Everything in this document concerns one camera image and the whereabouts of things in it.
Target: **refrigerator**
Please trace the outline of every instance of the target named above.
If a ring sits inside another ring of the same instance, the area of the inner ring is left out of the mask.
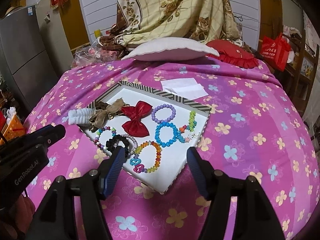
[[[0,72],[26,114],[58,82],[35,6],[15,8],[0,20]]]

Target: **bed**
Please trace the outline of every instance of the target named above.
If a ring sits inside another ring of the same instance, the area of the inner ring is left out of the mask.
[[[255,176],[291,239],[319,200],[318,165],[299,114],[267,66],[259,63],[243,69],[211,58],[180,63],[128,59],[65,72],[25,122],[28,132],[47,124],[66,127],[66,136],[49,149],[49,164],[28,186],[29,196],[38,206],[55,177],[79,177],[105,158],[76,125],[68,125],[70,109],[86,107],[120,80],[162,89],[161,80],[193,77],[209,94],[196,101],[212,108],[198,145],[201,157],[229,176]],[[232,237],[236,202],[233,197],[225,239]],[[165,195],[121,171],[102,208],[114,239],[197,239],[209,204],[186,166]],[[75,209],[79,238],[85,239],[78,199]]]

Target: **purple bead bracelet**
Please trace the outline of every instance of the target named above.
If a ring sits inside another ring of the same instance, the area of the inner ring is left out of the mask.
[[[165,120],[159,120],[156,118],[156,112],[162,108],[170,108],[172,110],[172,114]],[[160,124],[160,123],[163,123],[163,122],[170,122],[171,120],[174,119],[174,117],[176,116],[176,109],[172,106],[172,105],[166,105],[166,104],[163,104],[163,105],[160,105],[160,106],[157,106],[155,109],[152,110],[151,112],[151,118],[153,121],[155,121],[157,124]]]

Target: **red pillow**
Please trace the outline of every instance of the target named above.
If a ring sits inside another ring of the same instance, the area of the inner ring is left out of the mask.
[[[239,46],[226,40],[209,41],[207,44],[210,48],[216,49],[220,56],[207,54],[209,57],[214,57],[222,62],[226,62],[242,68],[254,68],[259,65],[258,60],[253,54],[243,50]]]

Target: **white pillow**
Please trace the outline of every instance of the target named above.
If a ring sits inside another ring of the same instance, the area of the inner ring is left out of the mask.
[[[199,58],[207,54],[219,56],[219,52],[199,41],[166,37],[148,41],[136,47],[122,60],[134,58],[141,61],[180,61]]]

